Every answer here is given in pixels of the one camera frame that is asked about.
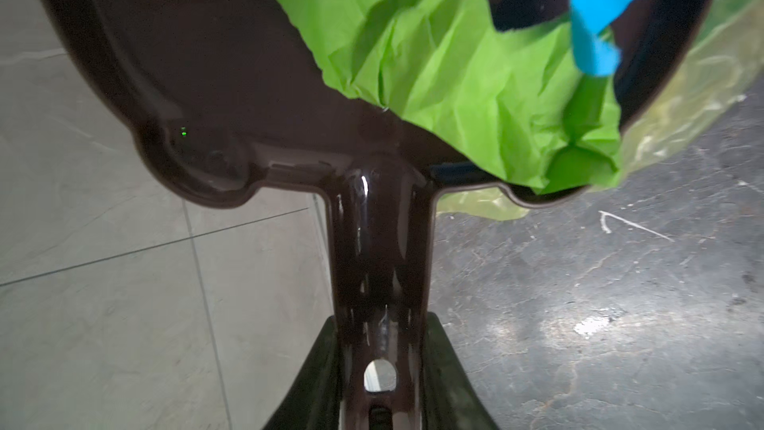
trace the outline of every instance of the crumpled green paper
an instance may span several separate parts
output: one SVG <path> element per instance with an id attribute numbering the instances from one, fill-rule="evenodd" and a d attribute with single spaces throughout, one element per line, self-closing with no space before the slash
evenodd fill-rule
<path id="1" fill-rule="evenodd" d="M 278 0 L 327 85 L 549 193 L 620 176 L 611 77 L 583 75 L 569 20 L 499 33 L 487 0 Z"/>

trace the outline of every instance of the gray floor tile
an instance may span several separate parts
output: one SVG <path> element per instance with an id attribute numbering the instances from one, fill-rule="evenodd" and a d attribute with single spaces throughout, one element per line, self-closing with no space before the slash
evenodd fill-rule
<path id="1" fill-rule="evenodd" d="M 228 428 L 190 241 L 0 287 L 0 428 Z"/>
<path id="2" fill-rule="evenodd" d="M 243 206 L 235 209 L 212 209 L 188 203 L 189 221 L 194 236 L 226 227 L 243 225 L 305 209 L 312 204 L 309 193 L 289 192 L 274 188 L 260 188 Z"/>
<path id="3" fill-rule="evenodd" d="M 308 211 L 194 238 L 234 429 L 260 428 L 331 314 Z"/>
<path id="4" fill-rule="evenodd" d="M 0 282 L 188 236 L 183 203 L 65 55 L 0 66 Z"/>
<path id="5" fill-rule="evenodd" d="M 0 64 L 53 50 L 63 52 L 40 0 L 0 0 Z"/>

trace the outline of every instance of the dustpan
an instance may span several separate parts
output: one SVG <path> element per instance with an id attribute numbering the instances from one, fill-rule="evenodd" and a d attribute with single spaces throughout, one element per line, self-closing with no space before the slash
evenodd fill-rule
<path id="1" fill-rule="evenodd" d="M 568 0 L 490 0 L 497 27 L 550 20 Z M 496 428 L 427 313 L 435 203 L 499 187 L 414 125 L 327 88 L 275 0 L 43 0 L 72 58 L 178 195 L 236 207 L 271 186 L 323 196 L 335 314 L 266 428 Z M 635 0 L 613 24 L 626 129 L 671 76 L 710 0 Z M 364 387 L 374 360 L 394 388 Z"/>

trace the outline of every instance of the floor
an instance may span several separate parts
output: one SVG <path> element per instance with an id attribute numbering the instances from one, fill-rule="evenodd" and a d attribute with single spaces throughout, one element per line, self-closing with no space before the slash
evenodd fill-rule
<path id="1" fill-rule="evenodd" d="M 429 308 L 501 427 L 764 428 L 764 75 L 677 156 L 438 219 Z"/>
<path id="2" fill-rule="evenodd" d="M 331 314 L 312 195 L 188 203 L 0 0 L 0 428 L 260 428 Z"/>

